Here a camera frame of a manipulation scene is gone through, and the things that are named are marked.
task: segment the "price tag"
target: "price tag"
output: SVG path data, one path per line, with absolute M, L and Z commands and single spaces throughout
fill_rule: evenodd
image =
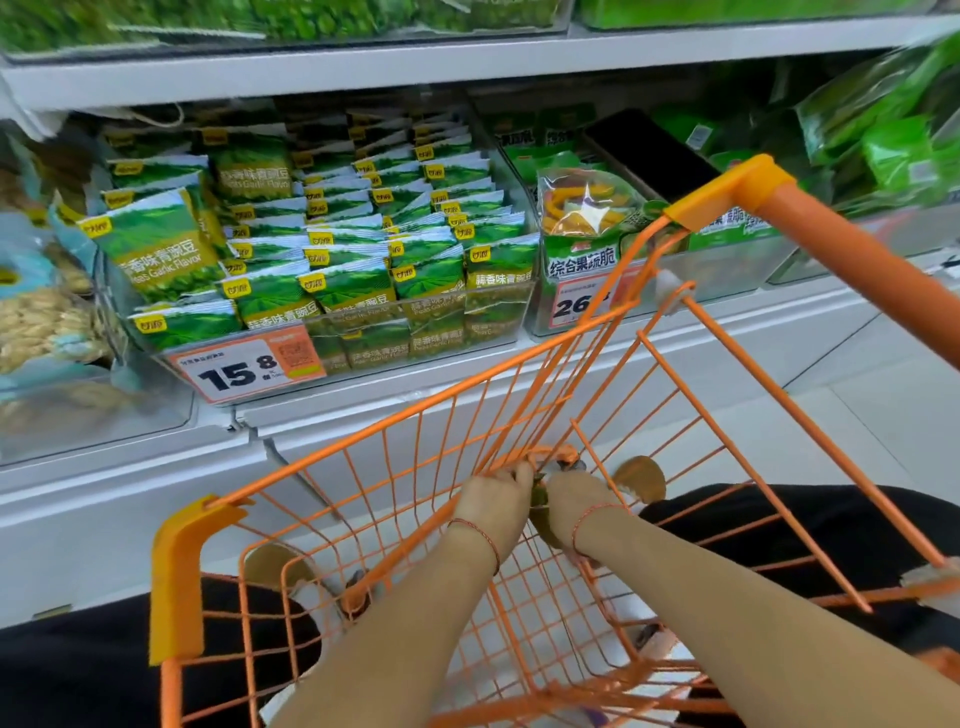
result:
M 303 324 L 166 357 L 214 404 L 326 376 Z
M 607 275 L 590 276 L 588 278 L 568 280 L 557 286 L 557 295 L 553 299 L 553 313 L 550 316 L 550 327 L 559 328 L 575 323 L 587 310 L 590 302 Z M 595 314 L 600 315 L 610 310 L 611 294 L 600 303 Z

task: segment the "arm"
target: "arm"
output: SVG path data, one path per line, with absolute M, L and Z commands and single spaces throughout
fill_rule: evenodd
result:
M 551 527 L 569 546 L 591 505 L 618 502 L 585 473 L 555 476 L 547 490 Z M 942 675 L 626 509 L 588 514 L 576 547 L 660 615 L 751 728 L 957 725 L 960 688 Z
M 454 518 L 475 523 L 505 559 L 530 509 L 533 471 L 464 486 Z M 457 641 L 490 585 L 496 555 L 468 526 L 453 523 L 440 542 L 377 601 L 284 704 L 272 728 L 418 728 L 430 716 Z

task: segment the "supermarket shelf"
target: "supermarket shelf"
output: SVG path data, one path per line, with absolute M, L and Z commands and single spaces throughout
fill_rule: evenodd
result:
M 906 45 L 960 29 L 960 14 L 714 28 L 17 64 L 3 69 L 33 112 L 307 91 L 441 84 Z

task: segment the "cart handle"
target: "cart handle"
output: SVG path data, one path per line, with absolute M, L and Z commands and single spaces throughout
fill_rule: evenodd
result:
M 769 155 L 737 165 L 664 214 L 696 231 L 734 206 L 766 220 L 960 370 L 960 297 L 803 192 Z

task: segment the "red string bracelet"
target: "red string bracelet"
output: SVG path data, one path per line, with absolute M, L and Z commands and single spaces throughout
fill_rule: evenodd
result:
M 573 532 L 570 534 L 570 545 L 573 546 L 573 550 L 579 553 L 581 556 L 586 556 L 585 553 L 581 553 L 580 549 L 577 548 L 577 530 L 580 528 L 580 524 L 584 522 L 584 519 L 589 516 L 593 511 L 598 511 L 601 508 L 623 508 L 623 510 L 630 513 L 630 509 L 622 503 L 597 503 L 596 505 L 591 505 L 586 511 L 581 514 L 580 518 L 577 519 L 577 522 L 573 524 Z
M 500 573 L 500 552 L 496 550 L 496 546 L 493 544 L 493 539 L 488 536 L 486 531 L 484 531 L 484 529 L 478 526 L 476 523 L 471 523 L 466 519 L 450 519 L 450 523 L 448 523 L 447 526 L 451 526 L 454 523 L 462 523 L 463 525 L 472 528 L 474 531 L 487 539 L 487 543 L 490 544 L 490 548 L 493 549 L 493 558 L 496 559 L 496 571 L 493 572 L 493 575 L 497 576 Z

